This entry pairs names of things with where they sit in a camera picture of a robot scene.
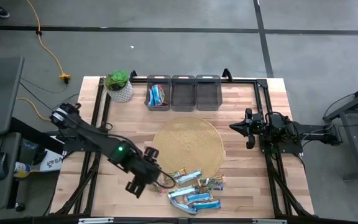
white flower pot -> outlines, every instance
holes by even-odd
[[[106,90],[109,93],[111,99],[117,103],[128,102],[134,95],[134,89],[129,81],[127,82],[127,85],[119,91],[111,91],[108,90],[107,88]]]

succulent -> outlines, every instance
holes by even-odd
[[[107,74],[104,86],[110,91],[119,91],[127,85],[128,79],[129,74],[126,71],[116,70]]]

butcher block tabletop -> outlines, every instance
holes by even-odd
[[[80,116],[91,122],[100,77],[84,77],[78,102],[82,104]],[[290,105],[282,78],[268,78],[268,90],[273,111],[291,118]],[[224,160],[217,174],[224,174],[227,182],[224,190],[213,191],[214,199],[220,199],[219,210],[200,210],[196,218],[273,218],[272,198],[265,157],[259,143],[253,149],[246,149],[247,138],[231,130],[229,125],[244,119],[246,108],[257,111],[254,87],[250,84],[222,83],[223,104],[218,111],[176,112],[149,111],[144,105],[146,83],[133,83],[134,96],[127,103],[110,103],[108,123],[113,125],[112,134],[119,134],[134,141],[139,149],[152,143],[155,134],[173,118],[194,116],[211,123],[218,130],[224,144]],[[265,99],[260,95],[264,113]],[[103,93],[98,116],[98,126],[104,107],[106,92]],[[84,152],[68,156],[62,165],[51,211],[56,212],[70,198],[78,186],[83,165]],[[305,171],[299,159],[292,154],[283,154],[283,165],[288,188],[296,199],[310,213],[313,207],[310,199]],[[102,156],[91,215],[93,217],[189,217],[187,213],[170,205],[166,195],[160,195],[152,185],[146,186],[139,199],[126,192],[125,186],[133,178],[125,174],[106,157]],[[88,187],[81,212],[85,208]],[[283,197],[277,186],[280,208],[284,211]]]

desk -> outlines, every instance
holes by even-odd
[[[284,81],[270,78],[268,87],[274,111],[291,118],[290,106]],[[79,102],[81,117],[91,122],[99,77],[84,77]],[[254,88],[247,84],[222,84],[223,104],[219,111],[176,112],[149,111],[144,105],[145,83],[134,83],[134,96],[128,103],[111,103],[108,122],[114,126],[114,134],[131,138],[143,149],[149,145],[154,135],[170,119],[179,116],[195,116],[210,122],[220,133],[224,142],[224,161],[218,174],[227,177],[223,191],[214,191],[216,199],[221,199],[222,209],[202,210],[197,218],[270,218],[274,217],[272,199],[265,158],[260,152],[259,143],[253,149],[246,149],[246,138],[229,129],[229,124],[244,119],[246,108],[257,111]],[[104,96],[101,100],[103,112]],[[76,189],[81,173],[84,153],[76,152],[64,160],[53,198],[51,212],[57,211]],[[287,184],[302,206],[313,213],[308,184],[303,166],[295,156],[283,154],[283,165]],[[186,217],[186,213],[170,205],[166,195],[159,196],[153,186],[147,186],[140,199],[125,191],[133,175],[125,174],[102,156],[93,202],[92,216],[109,217]],[[280,208],[284,210],[282,194],[278,191]],[[81,211],[85,207],[83,198]]]

woven placemat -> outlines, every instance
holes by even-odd
[[[154,146],[160,151],[158,163],[165,172],[196,169],[203,177],[212,177],[223,161],[223,142],[218,131],[207,121],[181,117],[169,121],[155,135]]]

